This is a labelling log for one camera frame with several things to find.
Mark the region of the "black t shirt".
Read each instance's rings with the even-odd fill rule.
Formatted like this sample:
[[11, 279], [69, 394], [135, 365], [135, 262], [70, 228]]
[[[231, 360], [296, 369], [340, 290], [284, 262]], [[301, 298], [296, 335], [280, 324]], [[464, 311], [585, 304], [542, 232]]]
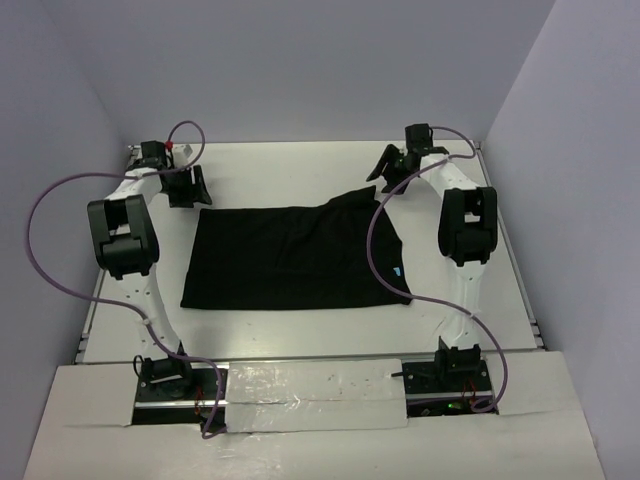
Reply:
[[204, 209], [181, 307], [293, 311], [408, 305], [402, 241], [373, 186], [314, 207]]

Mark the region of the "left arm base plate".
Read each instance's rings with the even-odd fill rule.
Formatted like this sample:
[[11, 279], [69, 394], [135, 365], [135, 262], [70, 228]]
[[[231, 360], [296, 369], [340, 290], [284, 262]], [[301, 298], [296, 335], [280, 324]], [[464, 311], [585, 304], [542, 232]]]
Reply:
[[151, 384], [139, 381], [131, 424], [185, 424], [203, 430], [214, 407], [218, 387], [218, 378], [211, 368], [195, 369], [191, 381], [186, 382], [174, 380]]

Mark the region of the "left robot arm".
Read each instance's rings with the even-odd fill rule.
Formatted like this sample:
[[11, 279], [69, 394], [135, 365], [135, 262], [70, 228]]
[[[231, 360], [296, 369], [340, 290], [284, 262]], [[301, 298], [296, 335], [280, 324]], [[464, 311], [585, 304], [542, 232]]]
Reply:
[[164, 194], [172, 208], [210, 205], [202, 168], [195, 164], [200, 154], [188, 144], [143, 142], [118, 187], [87, 206], [97, 263], [119, 284], [123, 302], [138, 316], [134, 372], [139, 385], [175, 399], [195, 390], [196, 375], [159, 291], [160, 245], [149, 204]]

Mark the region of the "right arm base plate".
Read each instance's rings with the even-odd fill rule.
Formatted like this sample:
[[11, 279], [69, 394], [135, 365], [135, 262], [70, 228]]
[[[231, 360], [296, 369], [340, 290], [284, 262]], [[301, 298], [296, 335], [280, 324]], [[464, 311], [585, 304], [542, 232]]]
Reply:
[[494, 390], [485, 360], [475, 372], [439, 373], [435, 361], [403, 362], [402, 370], [393, 374], [404, 382], [406, 410], [409, 418], [472, 415], [488, 407]]

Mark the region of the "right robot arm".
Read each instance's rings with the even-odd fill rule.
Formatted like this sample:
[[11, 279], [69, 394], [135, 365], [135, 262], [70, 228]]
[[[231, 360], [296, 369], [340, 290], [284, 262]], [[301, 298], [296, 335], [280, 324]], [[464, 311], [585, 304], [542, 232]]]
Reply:
[[434, 377], [441, 388], [455, 391], [480, 369], [481, 347], [476, 329], [480, 284], [498, 244], [498, 196], [494, 188], [480, 186], [453, 163], [455, 159], [476, 157], [474, 144], [466, 141], [468, 154], [452, 154], [434, 143], [436, 130], [467, 140], [449, 127], [409, 125], [405, 128], [405, 147], [387, 145], [367, 179], [384, 178], [384, 200], [389, 201], [421, 177], [441, 200], [437, 242], [450, 268], [452, 298], [424, 300], [450, 309], [438, 340]]

